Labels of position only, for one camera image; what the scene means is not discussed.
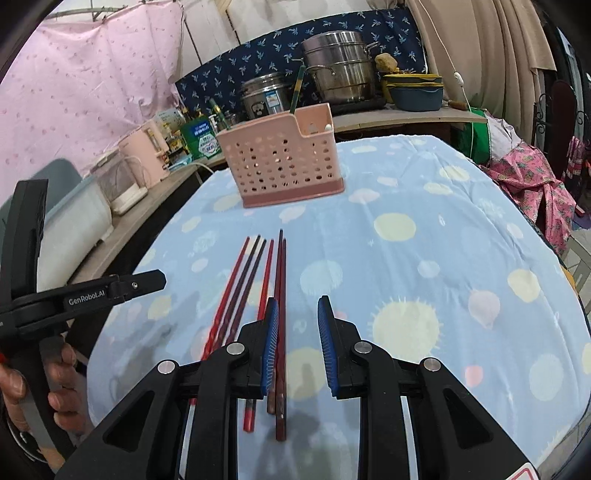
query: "blue bowl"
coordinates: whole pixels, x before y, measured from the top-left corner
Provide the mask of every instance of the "blue bowl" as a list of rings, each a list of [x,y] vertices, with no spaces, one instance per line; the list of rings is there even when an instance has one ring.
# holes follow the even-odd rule
[[[407,112],[435,112],[443,103],[440,87],[388,87],[396,107]]]

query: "metal screw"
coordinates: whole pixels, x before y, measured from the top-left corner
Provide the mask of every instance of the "metal screw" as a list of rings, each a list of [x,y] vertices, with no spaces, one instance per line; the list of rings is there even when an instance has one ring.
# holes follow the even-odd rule
[[[357,353],[370,353],[372,346],[369,342],[357,342],[354,348]]]
[[[439,360],[437,360],[436,358],[425,359],[425,361],[423,362],[423,365],[430,372],[438,372],[439,369],[441,368],[441,362]]]
[[[173,361],[165,360],[164,362],[160,362],[158,364],[158,371],[161,374],[168,375],[169,373],[173,372],[175,369],[175,364]]]
[[[230,355],[240,355],[244,350],[244,345],[238,342],[230,343],[230,345],[226,347],[226,351]]]

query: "chopstick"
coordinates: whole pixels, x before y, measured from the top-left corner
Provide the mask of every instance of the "chopstick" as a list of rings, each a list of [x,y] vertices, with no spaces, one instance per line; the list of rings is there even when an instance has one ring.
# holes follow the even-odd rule
[[[244,279],[246,278],[246,274],[248,273],[248,269],[251,266],[252,259],[255,256],[256,248],[258,246],[258,242],[260,239],[261,239],[261,236],[260,235],[257,236],[257,238],[255,240],[255,244],[252,247],[251,253],[248,255],[248,259],[246,260],[246,263],[244,265],[244,270],[242,270],[242,274],[240,275],[240,278],[238,279],[238,283],[236,284],[234,294],[232,295],[232,298],[230,299],[230,304],[228,305],[228,309],[226,311],[226,314],[223,317],[223,321],[220,326],[220,329],[217,332],[217,338],[213,344],[213,350],[217,350],[218,348],[220,348],[222,346],[224,337],[226,336],[226,331],[228,330],[228,324],[230,323],[230,318],[232,317],[232,313],[234,313],[234,308],[236,307],[236,302],[238,301],[238,297],[240,296],[240,291],[242,290],[242,284],[244,283]]]
[[[242,263],[244,253],[246,252],[246,247],[248,246],[248,242],[250,241],[250,239],[251,238],[247,236],[246,240],[244,240],[242,250],[238,255],[238,259],[236,260],[234,268],[232,269],[232,273],[230,274],[230,278],[228,279],[228,284],[226,285],[226,289],[224,290],[222,299],[220,300],[220,305],[218,305],[215,317],[213,318],[212,327],[209,329],[209,337],[207,338],[205,347],[203,347],[203,354],[201,355],[201,360],[207,360],[207,357],[212,353],[213,344],[217,336],[217,330],[219,329],[220,322],[222,321],[222,315],[224,310],[226,309],[228,297],[230,296],[230,292],[232,291],[234,281],[236,280],[236,275],[238,275],[238,270],[240,269],[240,263]]]
[[[287,240],[283,239],[281,252],[281,303],[279,304],[279,335],[275,354],[275,439],[287,440],[287,384],[285,382],[285,278],[287,276]]]
[[[281,253],[283,251],[283,229],[279,230],[279,243],[277,244],[277,263],[275,265],[275,289],[273,296],[275,297],[279,307],[281,308],[280,285],[281,285]],[[267,395],[267,413],[275,414],[275,379],[277,377],[277,354],[275,354],[275,368],[273,372],[273,380],[271,381],[271,388]]]
[[[261,258],[263,252],[265,251],[265,246],[267,245],[267,240],[262,241],[262,245],[259,249],[259,253],[256,256],[255,264],[252,267],[252,271],[248,280],[246,281],[246,286],[244,287],[244,291],[242,292],[242,298],[240,299],[240,303],[238,304],[238,309],[234,314],[234,320],[232,321],[232,325],[230,326],[230,333],[228,333],[228,338],[226,339],[226,343],[224,345],[229,345],[234,341],[236,338],[236,332],[238,331],[238,327],[240,326],[240,321],[242,319],[242,314],[244,313],[244,308],[246,307],[246,301],[248,299],[248,295],[251,292],[252,283],[254,282],[256,271],[258,270],[258,266],[261,263]]]
[[[291,114],[294,114],[296,112],[297,101],[300,98],[301,84],[304,81],[305,73],[306,73],[306,65],[302,65],[300,67],[300,69],[298,70],[297,78],[295,81],[294,94],[291,97],[291,106],[290,106],[290,113]]]
[[[262,281],[261,301],[259,302],[259,310],[256,316],[257,320],[265,318],[265,308],[267,306],[267,295],[269,292],[269,277],[271,276],[271,264],[273,262],[273,244],[275,241],[271,239],[269,243],[269,253],[267,254],[267,264],[265,266],[265,276]],[[252,433],[255,430],[255,416],[256,416],[256,400],[247,399],[244,406],[244,424],[242,430]]]

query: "pink floral fabric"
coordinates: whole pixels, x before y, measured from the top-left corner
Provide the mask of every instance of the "pink floral fabric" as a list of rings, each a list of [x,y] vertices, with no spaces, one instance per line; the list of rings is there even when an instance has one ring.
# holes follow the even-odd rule
[[[559,255],[564,253],[572,229],[576,202],[552,173],[544,154],[525,142],[503,158],[491,159],[483,169],[535,223],[542,198],[546,202],[546,240]]]

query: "navy blue cloth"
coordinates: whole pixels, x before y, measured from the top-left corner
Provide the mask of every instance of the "navy blue cloth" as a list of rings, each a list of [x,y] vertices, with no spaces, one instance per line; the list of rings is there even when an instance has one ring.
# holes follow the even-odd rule
[[[191,111],[210,115],[213,97],[224,110],[245,115],[241,99],[243,82],[272,72],[285,72],[295,83],[303,58],[301,42],[319,33],[351,30],[361,33],[365,43],[379,42],[379,52],[389,53],[403,70],[426,71],[423,44],[417,24],[407,7],[332,15],[262,35],[243,43],[201,65],[176,85],[181,99]],[[299,105],[320,102],[314,80],[306,75]]]

